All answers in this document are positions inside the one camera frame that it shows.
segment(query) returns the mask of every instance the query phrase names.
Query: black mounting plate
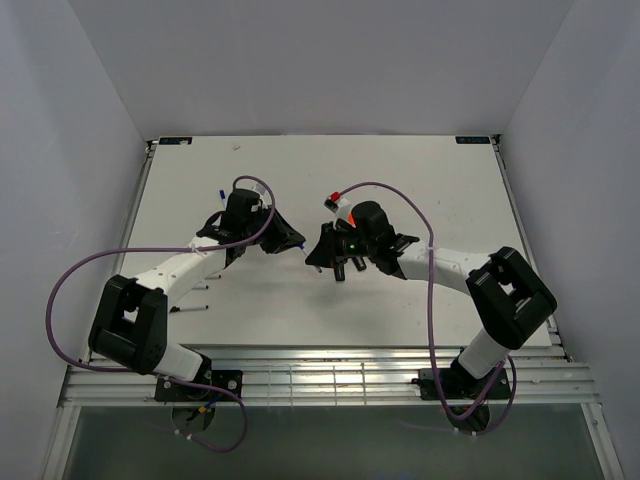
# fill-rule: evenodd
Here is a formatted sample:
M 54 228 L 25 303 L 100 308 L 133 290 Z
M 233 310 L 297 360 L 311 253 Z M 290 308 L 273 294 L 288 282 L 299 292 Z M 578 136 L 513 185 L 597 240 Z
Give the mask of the black mounting plate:
M 211 370 L 211 378 L 205 378 L 204 384 L 209 384 L 213 387 L 223 388 L 238 397 L 242 397 L 242 370 Z M 206 403 L 213 398 L 218 397 L 216 402 L 231 402 L 231 398 L 226 395 L 218 395 L 215 392 L 208 390 L 202 390 L 192 387 L 185 387 L 171 382 L 171 380 L 165 380 L 159 378 L 156 383 L 156 392 L 153 399 L 156 402 L 173 403 L 173 402 L 199 402 Z
M 478 380 L 473 388 L 464 391 L 459 387 L 458 382 L 448 382 L 447 379 L 453 375 L 449 368 L 440 368 L 440 380 L 444 390 L 445 397 L 450 400 L 467 400 L 477 398 L 484 386 L 487 384 L 489 377 L 493 374 L 491 370 L 484 378 Z M 420 399 L 422 400 L 438 400 L 438 392 L 433 381 L 433 373 L 430 368 L 422 368 L 418 370 L 418 378 L 414 378 L 411 383 L 420 386 Z M 448 385 L 455 385 L 455 388 L 447 388 Z M 508 400 L 511 396 L 511 388 L 507 373 L 504 368 L 500 369 L 496 383 L 487 393 L 487 400 Z

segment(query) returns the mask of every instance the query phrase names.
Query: pen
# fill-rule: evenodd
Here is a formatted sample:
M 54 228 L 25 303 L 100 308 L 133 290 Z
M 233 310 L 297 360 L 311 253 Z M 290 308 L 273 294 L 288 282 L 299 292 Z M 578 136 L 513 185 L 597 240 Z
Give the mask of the pen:
M 209 310 L 209 305 L 202 305 L 200 307 L 171 307 L 169 313 L 198 312 L 201 310 Z
M 304 253 L 305 257 L 309 256 L 307 251 L 304 249 L 304 245 L 298 245 L 298 247 L 300 248 L 300 250 L 302 250 L 302 253 Z M 318 273 L 322 273 L 322 269 L 320 267 L 318 267 L 317 265 L 314 265 L 313 268 L 315 268 Z

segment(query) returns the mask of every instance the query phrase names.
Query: white enclosure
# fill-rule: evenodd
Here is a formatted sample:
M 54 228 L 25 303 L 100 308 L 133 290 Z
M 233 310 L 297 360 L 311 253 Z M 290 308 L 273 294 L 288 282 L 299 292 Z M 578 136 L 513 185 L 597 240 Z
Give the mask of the white enclosure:
M 425 212 L 436 246 L 494 253 L 523 251 L 493 146 L 460 145 L 454 137 L 271 136 L 195 137 L 190 145 L 158 145 L 130 246 L 186 245 L 215 211 L 218 191 L 239 175 L 264 179 L 278 210 L 317 243 L 332 219 L 324 199 L 364 180 L 406 192 Z M 378 201 L 396 231 L 426 239 L 426 229 L 404 200 L 378 188 L 352 192 L 355 204 Z M 169 254 L 129 254 L 122 273 L 135 276 Z M 190 345 L 424 346 L 424 282 L 387 277 L 369 264 L 346 266 L 347 280 L 318 274 L 299 250 L 266 256 L 258 247 L 237 260 L 209 290 L 192 290 L 181 306 L 209 310 L 169 315 L 172 341 Z M 465 346 L 481 328 L 471 298 L 436 286 L 439 346 Z M 527 346 L 549 346 L 546 324 Z

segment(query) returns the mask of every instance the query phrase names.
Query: purple cable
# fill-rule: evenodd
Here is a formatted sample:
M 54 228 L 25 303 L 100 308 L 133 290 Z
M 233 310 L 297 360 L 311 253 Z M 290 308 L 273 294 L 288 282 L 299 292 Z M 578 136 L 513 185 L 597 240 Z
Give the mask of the purple cable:
M 258 239 L 258 237 L 260 237 L 260 235 L 262 235 L 264 233 L 264 231 L 267 229 L 267 227 L 271 223 L 271 220 L 273 219 L 273 216 L 275 215 L 275 211 L 276 211 L 276 197 L 273 194 L 273 191 L 271 190 L 269 185 L 267 185 L 265 182 L 263 182 L 259 178 L 254 177 L 252 175 L 241 175 L 241 176 L 239 176 L 238 178 L 236 178 L 233 181 L 233 187 L 234 188 L 235 188 L 236 184 L 240 180 L 253 180 L 255 182 L 258 182 L 262 186 L 264 186 L 264 188 L 265 188 L 265 190 L 267 192 L 269 192 L 269 196 L 271 198 L 271 207 L 269 209 L 269 216 L 267 217 L 267 220 L 264 222 L 264 225 L 260 228 L 260 230 L 258 230 L 254 235 L 252 235 L 251 237 L 249 237 L 249 238 L 247 238 L 245 240 L 241 240 L 241 241 L 233 242 L 233 243 L 227 243 L 227 244 L 224 244 L 224 245 L 216 245 L 216 246 L 213 246 L 213 247 L 198 248 L 199 252 L 212 252 L 212 251 L 215 251 L 215 250 L 225 250 L 227 248 L 242 247 L 244 245 L 248 245 L 251 242 L 253 242 L 254 240 Z M 45 312 L 45 327 L 46 327 L 46 330 L 47 330 L 47 340 L 49 340 L 49 344 L 51 345 L 51 348 L 53 349 L 53 351 L 62 360 L 64 360 L 69 365 L 74 366 L 74 367 L 84 368 L 85 370 L 92 370 L 94 372 L 129 372 L 130 370 L 128 368 L 122 368 L 122 367 L 115 367 L 115 368 L 111 368 L 111 367 L 96 367 L 94 365 L 89 365 L 88 363 L 79 362 L 77 360 L 74 360 L 73 358 L 71 358 L 69 355 L 67 355 L 66 353 L 64 353 L 62 351 L 62 349 L 58 345 L 58 342 L 56 342 L 56 339 L 55 339 L 55 337 L 53 335 L 53 326 L 52 326 L 53 303 L 54 303 L 54 301 L 56 299 L 56 295 L 58 294 L 58 291 L 60 290 L 60 287 L 62 287 L 62 284 L 67 280 L 67 278 L 69 278 L 71 276 L 71 274 L 73 272 L 78 270 L 83 265 L 86 265 L 87 263 L 89 263 L 89 262 L 91 262 L 93 260 L 96 260 L 98 258 L 106 257 L 106 256 L 109 256 L 109 255 L 117 255 L 117 254 L 120 254 L 120 253 L 191 253 L 191 252 L 193 252 L 193 249 L 190 248 L 190 247 L 127 247 L 127 248 L 114 248 L 114 249 L 111 249 L 111 250 L 105 250 L 103 252 L 98 252 L 98 253 L 94 253 L 93 255 L 89 255 L 88 257 L 80 260 L 78 263 L 73 265 L 66 272 L 64 272 L 62 274 L 62 276 L 58 279 L 56 284 L 53 286 L 53 289 L 51 290 L 51 294 L 49 295 L 49 300 L 47 301 L 47 309 L 46 309 L 46 312 Z M 207 444 L 204 441 L 200 441 L 198 439 L 195 439 L 196 441 L 198 441 L 198 443 L 201 443 L 202 445 L 206 446 L 207 448 L 210 448 L 211 450 L 213 450 L 215 452 L 220 452 L 220 453 L 230 452 L 231 450 L 237 448 L 238 445 L 240 445 L 240 443 L 242 443 L 242 441 L 244 440 L 244 437 L 247 434 L 247 430 L 248 430 L 248 418 L 247 418 L 247 412 L 246 412 L 246 408 L 244 406 L 244 403 L 242 403 L 242 400 L 239 397 L 237 397 L 233 393 L 229 392 L 228 390 L 224 390 L 222 388 L 213 387 L 211 385 L 201 385 L 199 383 L 186 382 L 184 380 L 178 380 L 178 379 L 175 379 L 175 378 L 172 378 L 171 381 L 175 382 L 175 383 L 179 383 L 181 385 L 189 386 L 189 387 L 197 387 L 197 388 L 202 388 L 202 389 L 218 392 L 218 393 L 220 393 L 222 395 L 226 395 L 227 397 L 231 398 L 234 402 L 237 402 L 240 405 L 240 409 L 242 410 L 242 415 L 244 417 L 244 427 L 243 427 L 242 434 L 241 434 L 239 440 L 236 443 L 234 443 L 231 447 L 226 447 L 226 448 L 214 447 L 212 445 Z
M 429 231 L 429 240 L 428 240 L 429 272 L 428 272 L 428 279 L 427 279 L 427 337 L 429 340 L 429 357 L 430 357 L 429 360 L 431 362 L 431 371 L 433 373 L 433 380 L 436 386 L 436 391 L 438 392 L 438 399 L 440 400 L 440 403 L 442 404 L 442 407 L 444 408 L 447 416 L 457 421 L 465 420 L 469 418 L 473 414 L 473 412 L 476 410 L 476 408 L 478 408 L 478 406 L 485 401 L 487 393 L 489 392 L 491 387 L 493 387 L 493 384 L 496 382 L 498 375 L 500 374 L 500 370 L 504 366 L 504 361 L 500 362 L 496 366 L 495 371 L 491 374 L 491 377 L 489 377 L 487 384 L 482 389 L 482 391 L 480 392 L 478 397 L 475 399 L 475 401 L 469 406 L 467 411 L 464 412 L 462 415 L 456 415 L 455 413 L 453 413 L 453 411 L 451 410 L 451 407 L 447 403 L 447 399 L 445 397 L 444 390 L 442 388 L 442 382 L 440 381 L 440 372 L 439 372 L 438 364 L 436 361 L 435 336 L 433 332 L 434 330 L 433 329 L 433 285 L 434 285 L 434 276 L 435 276 L 434 267 L 433 267 L 433 264 L 434 264 L 433 245 L 434 245 L 435 235 L 433 233 L 433 227 L 429 223 L 429 220 L 427 220 L 427 217 L 425 217 L 424 213 L 422 213 L 420 208 L 418 208 L 418 206 L 408 196 L 406 196 L 397 188 L 392 187 L 391 185 L 387 185 L 385 183 L 380 183 L 380 182 L 362 182 L 362 183 L 357 183 L 356 185 L 352 185 L 349 188 L 346 188 L 345 190 L 340 192 L 340 195 L 341 196 L 345 195 L 357 188 L 366 187 L 366 186 L 381 187 L 386 190 L 390 190 L 396 195 L 400 196 L 418 214 L 418 216 L 420 217 L 420 220 L 422 220 L 424 225 L 427 227 L 427 230 Z M 495 430 L 504 421 L 504 419 L 506 418 L 506 414 L 509 413 L 509 410 L 511 409 L 511 404 L 513 403 L 513 399 L 515 398 L 516 382 L 517 382 L 517 379 L 515 376 L 515 365 L 511 357 L 508 357 L 508 360 L 511 363 L 511 369 L 514 374 L 513 389 L 511 390 L 511 397 L 509 398 L 509 404 L 507 405 L 505 412 L 503 413 L 502 416 L 500 416 L 497 422 L 491 427 L 484 430 L 484 433 L 488 433 Z

